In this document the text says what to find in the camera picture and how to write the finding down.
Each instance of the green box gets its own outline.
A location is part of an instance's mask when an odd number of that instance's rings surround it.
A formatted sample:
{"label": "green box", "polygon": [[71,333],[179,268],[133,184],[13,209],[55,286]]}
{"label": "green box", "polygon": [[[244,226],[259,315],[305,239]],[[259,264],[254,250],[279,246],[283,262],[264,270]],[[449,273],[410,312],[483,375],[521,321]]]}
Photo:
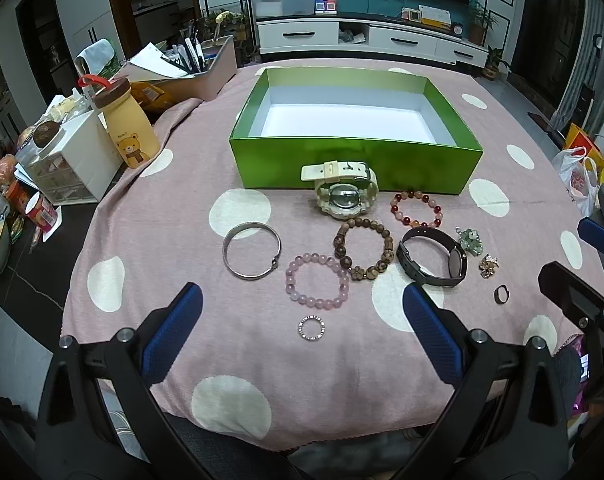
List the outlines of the green box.
{"label": "green box", "polygon": [[380,190],[459,194],[482,147],[428,78],[386,70],[265,70],[229,138],[247,188],[308,188],[302,166],[366,162]]}

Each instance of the silver ring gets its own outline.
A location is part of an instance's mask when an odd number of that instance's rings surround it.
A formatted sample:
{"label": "silver ring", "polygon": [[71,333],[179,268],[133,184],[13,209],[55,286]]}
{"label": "silver ring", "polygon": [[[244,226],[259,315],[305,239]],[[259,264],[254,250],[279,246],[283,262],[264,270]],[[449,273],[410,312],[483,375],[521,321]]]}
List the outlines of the silver ring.
{"label": "silver ring", "polygon": [[[226,257],[226,253],[228,251],[228,245],[229,245],[229,243],[231,243],[231,240],[233,239],[233,237],[235,237],[235,235],[237,235],[238,233],[241,233],[242,231],[246,231],[246,229],[251,229],[254,227],[256,227],[258,229],[264,229],[265,231],[268,231],[275,237],[275,239],[277,240],[277,254],[275,256],[273,256],[273,259],[271,260],[270,269],[265,270],[263,273],[257,274],[255,276],[248,276],[246,274],[240,274],[240,272],[237,272],[236,270],[233,270],[231,268],[231,266],[228,264],[228,259]],[[226,268],[228,270],[231,271],[232,274],[236,275],[238,278],[242,278],[243,280],[250,280],[250,281],[259,280],[260,278],[263,278],[264,276],[267,276],[268,274],[273,272],[273,270],[277,269],[277,262],[279,261],[279,256],[281,253],[282,253],[282,240],[279,239],[279,236],[273,230],[272,227],[269,227],[268,225],[263,224],[261,222],[245,222],[244,224],[236,225],[233,229],[231,229],[229,232],[227,232],[226,237],[224,237],[224,242],[222,243],[222,258],[224,260],[224,265],[226,266]]]}
{"label": "silver ring", "polygon": [[[306,335],[304,333],[303,330],[303,325],[304,323],[306,323],[309,319],[314,319],[316,321],[318,321],[320,323],[320,333],[318,335]],[[320,317],[317,316],[304,316],[304,318],[300,321],[300,323],[297,325],[297,331],[299,333],[300,336],[302,336],[302,338],[306,339],[307,341],[317,341],[320,337],[322,337],[324,335],[324,331],[326,330],[326,325],[324,324],[324,322],[322,321],[322,319]]]}

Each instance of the white watch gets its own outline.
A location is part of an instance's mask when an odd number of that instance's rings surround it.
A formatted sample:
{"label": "white watch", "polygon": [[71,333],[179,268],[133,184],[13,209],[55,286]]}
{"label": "white watch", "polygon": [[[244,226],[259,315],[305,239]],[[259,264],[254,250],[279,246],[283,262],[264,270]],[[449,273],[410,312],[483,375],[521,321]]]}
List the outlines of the white watch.
{"label": "white watch", "polygon": [[375,202],[377,177],[365,162],[304,166],[302,181],[315,181],[317,205],[333,218],[346,220],[365,213]]}

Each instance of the white plastic bag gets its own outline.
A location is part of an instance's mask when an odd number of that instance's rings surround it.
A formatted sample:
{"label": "white plastic bag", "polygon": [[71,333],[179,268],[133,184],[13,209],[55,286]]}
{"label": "white plastic bag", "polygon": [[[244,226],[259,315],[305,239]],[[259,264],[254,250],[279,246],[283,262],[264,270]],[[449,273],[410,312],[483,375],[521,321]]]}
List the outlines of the white plastic bag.
{"label": "white plastic bag", "polygon": [[[590,165],[589,170],[586,168],[587,163]],[[582,216],[590,216],[597,197],[597,167],[595,161],[586,156],[585,147],[563,150],[552,160],[552,166],[560,175]]]}

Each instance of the jewelry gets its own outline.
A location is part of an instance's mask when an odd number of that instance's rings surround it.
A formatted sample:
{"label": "jewelry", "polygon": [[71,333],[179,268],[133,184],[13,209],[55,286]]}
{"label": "jewelry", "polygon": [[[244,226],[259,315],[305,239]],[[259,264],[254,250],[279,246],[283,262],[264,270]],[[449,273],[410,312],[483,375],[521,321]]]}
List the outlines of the jewelry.
{"label": "jewelry", "polygon": [[[339,293],[338,297],[334,300],[321,300],[315,299],[310,296],[305,296],[304,294],[300,294],[295,290],[295,277],[294,274],[297,269],[299,269],[303,264],[307,264],[308,262],[317,263],[320,265],[326,265],[330,267],[339,277]],[[296,301],[299,304],[319,308],[320,310],[325,308],[326,310],[332,310],[333,308],[341,307],[341,304],[344,303],[349,298],[349,279],[346,276],[346,271],[341,268],[339,262],[333,260],[333,258],[329,258],[326,254],[318,254],[318,253],[304,253],[302,256],[296,256],[295,260],[288,264],[288,269],[285,272],[287,286],[285,291],[287,294],[290,294],[291,300]]]}
{"label": "jewelry", "polygon": [[[380,233],[384,239],[382,257],[374,264],[374,266],[368,267],[367,270],[364,270],[360,266],[352,267],[353,260],[351,260],[349,256],[346,256],[346,234],[349,232],[349,229],[354,227],[371,228],[373,231]],[[383,224],[378,224],[375,220],[369,220],[368,218],[361,218],[359,216],[349,218],[340,226],[336,237],[333,238],[333,247],[335,247],[335,257],[339,259],[339,264],[343,269],[346,269],[351,273],[351,280],[354,282],[360,282],[365,278],[368,280],[376,279],[380,272],[386,270],[395,256],[393,253],[393,239],[391,238],[391,232],[388,229],[385,229]]]}
{"label": "jewelry", "polygon": [[[435,212],[434,221],[429,223],[419,223],[419,220],[411,220],[409,217],[404,216],[404,213],[399,210],[400,208],[398,204],[400,203],[400,200],[406,200],[408,198],[419,198],[422,202],[428,204],[429,207],[432,207],[433,211]],[[429,197],[427,194],[422,193],[421,191],[402,191],[401,193],[397,193],[397,195],[395,195],[395,198],[391,200],[391,213],[395,215],[395,219],[399,220],[404,225],[410,225],[413,228],[419,226],[440,227],[440,225],[442,224],[442,218],[444,218],[444,215],[442,215],[442,208],[437,205],[437,202],[435,202],[434,199]]]}
{"label": "jewelry", "polygon": [[[503,300],[503,301],[499,297],[499,289],[500,288],[503,288],[504,292],[506,293],[506,299]],[[495,289],[495,292],[493,293],[493,296],[495,296],[495,302],[497,304],[503,305],[504,303],[506,303],[508,301],[508,298],[510,298],[510,292],[508,291],[508,288],[506,288],[506,285],[499,285],[498,288]]]}
{"label": "jewelry", "polygon": [[[320,324],[321,329],[320,329],[320,333],[318,335],[306,335],[304,333],[303,325],[310,319],[314,319]],[[326,330],[326,325],[324,324],[322,319],[320,317],[313,316],[313,315],[304,316],[302,318],[302,320],[299,322],[299,324],[297,325],[297,332],[299,333],[300,336],[302,336],[302,338],[306,339],[307,341],[317,341],[320,337],[322,337],[324,335],[325,330]]]}
{"label": "jewelry", "polygon": [[[448,253],[448,272],[450,278],[438,278],[421,270],[420,265],[411,259],[405,242],[415,237],[424,237],[435,240],[443,245]],[[462,246],[445,232],[432,227],[415,227],[406,232],[397,247],[397,261],[406,272],[406,275],[418,285],[455,286],[466,277],[467,258]]]}
{"label": "jewelry", "polygon": [[[233,239],[233,237],[235,237],[235,235],[237,235],[238,233],[241,233],[242,231],[246,231],[246,229],[251,229],[254,227],[256,227],[258,229],[264,229],[275,237],[275,239],[277,240],[277,254],[275,256],[273,256],[273,259],[271,260],[270,269],[265,270],[261,274],[256,274],[255,276],[249,276],[246,274],[240,274],[240,272],[233,270],[231,268],[231,266],[228,264],[228,259],[226,257],[226,253],[228,252],[228,245],[229,245],[229,243],[231,243],[231,240]],[[226,266],[226,268],[228,270],[231,271],[232,274],[236,275],[238,278],[242,278],[243,280],[249,280],[249,281],[259,280],[260,278],[263,278],[264,276],[267,276],[268,274],[273,272],[275,269],[277,269],[277,262],[279,260],[279,256],[281,253],[282,253],[282,240],[279,239],[278,234],[274,231],[274,229],[272,227],[269,227],[268,225],[263,224],[261,222],[246,222],[244,224],[236,225],[233,229],[231,229],[229,232],[227,232],[226,237],[224,237],[224,242],[222,242],[222,259],[224,260],[224,265]]]}
{"label": "jewelry", "polygon": [[482,278],[490,278],[493,274],[495,274],[495,271],[498,267],[498,259],[495,256],[491,256],[490,253],[486,253],[486,256],[484,256],[480,262]]}
{"label": "jewelry", "polygon": [[455,232],[459,234],[459,242],[465,251],[468,251],[473,256],[479,256],[484,250],[480,234],[475,229],[466,229],[462,231],[459,227],[455,228]]}
{"label": "jewelry", "polygon": [[338,220],[367,212],[377,197],[377,178],[365,162],[325,162],[303,166],[301,180],[315,182],[317,205]]}

